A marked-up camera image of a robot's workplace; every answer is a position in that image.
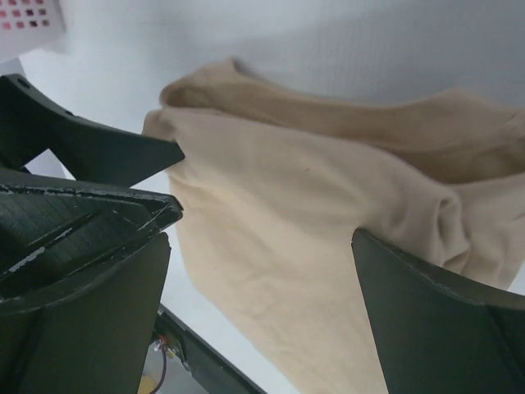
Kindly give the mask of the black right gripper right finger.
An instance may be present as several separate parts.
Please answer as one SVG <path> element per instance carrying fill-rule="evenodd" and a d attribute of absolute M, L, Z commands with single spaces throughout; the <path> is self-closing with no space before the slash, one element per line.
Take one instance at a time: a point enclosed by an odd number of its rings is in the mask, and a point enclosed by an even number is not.
<path fill-rule="evenodd" d="M 418 259 L 367 231 L 354 262 L 390 393 L 522 393 L 524 298 Z"/>

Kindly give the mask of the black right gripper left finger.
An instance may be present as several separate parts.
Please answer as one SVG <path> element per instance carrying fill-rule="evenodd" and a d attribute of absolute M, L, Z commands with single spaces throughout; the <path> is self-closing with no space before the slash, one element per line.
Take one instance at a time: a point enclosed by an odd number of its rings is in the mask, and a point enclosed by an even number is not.
<path fill-rule="evenodd" d="M 170 253 L 159 233 L 2 301 L 1 391 L 136 393 Z"/>

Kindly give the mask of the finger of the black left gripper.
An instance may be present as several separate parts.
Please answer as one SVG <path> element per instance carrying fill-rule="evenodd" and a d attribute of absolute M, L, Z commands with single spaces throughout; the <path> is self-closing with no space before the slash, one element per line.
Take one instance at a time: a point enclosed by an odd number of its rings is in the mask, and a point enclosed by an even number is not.
<path fill-rule="evenodd" d="M 2 169 L 1 297 L 49 286 L 182 216 L 171 195 Z"/>
<path fill-rule="evenodd" d="M 45 150 L 79 181 L 131 187 L 181 162 L 174 142 L 74 115 L 23 76 L 1 77 L 1 166 L 24 171 Z"/>

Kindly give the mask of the white plastic laundry basket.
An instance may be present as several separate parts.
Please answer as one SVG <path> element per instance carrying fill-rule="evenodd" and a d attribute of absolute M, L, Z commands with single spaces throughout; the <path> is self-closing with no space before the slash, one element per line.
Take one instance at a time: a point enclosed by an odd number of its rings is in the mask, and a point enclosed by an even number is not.
<path fill-rule="evenodd" d="M 1 0 L 1 62 L 60 38 L 66 25 L 59 1 Z"/>

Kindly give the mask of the beige t shirt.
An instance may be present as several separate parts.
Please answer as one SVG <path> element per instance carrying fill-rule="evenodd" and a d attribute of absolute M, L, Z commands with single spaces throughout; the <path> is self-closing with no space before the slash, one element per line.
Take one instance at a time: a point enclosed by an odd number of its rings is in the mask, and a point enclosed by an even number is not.
<path fill-rule="evenodd" d="M 167 85 L 185 269 L 303 393 L 384 393 L 351 238 L 363 227 L 507 289 L 524 261 L 524 111 L 460 90 L 368 108 L 216 62 Z"/>

